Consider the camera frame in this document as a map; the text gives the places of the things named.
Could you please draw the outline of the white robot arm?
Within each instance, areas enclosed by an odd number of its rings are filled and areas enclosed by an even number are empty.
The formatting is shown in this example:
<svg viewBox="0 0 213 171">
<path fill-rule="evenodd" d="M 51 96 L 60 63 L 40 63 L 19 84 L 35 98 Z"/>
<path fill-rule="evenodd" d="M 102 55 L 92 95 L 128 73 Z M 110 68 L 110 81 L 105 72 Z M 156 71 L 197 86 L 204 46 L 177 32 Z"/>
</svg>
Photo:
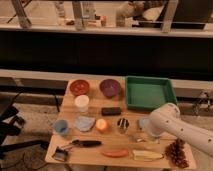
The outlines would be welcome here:
<svg viewBox="0 0 213 171">
<path fill-rule="evenodd" d="M 213 157 L 213 132 L 182 121 L 180 110 L 173 103 L 153 110 L 144 121 L 144 129 L 153 138 L 168 132 Z"/>
</svg>

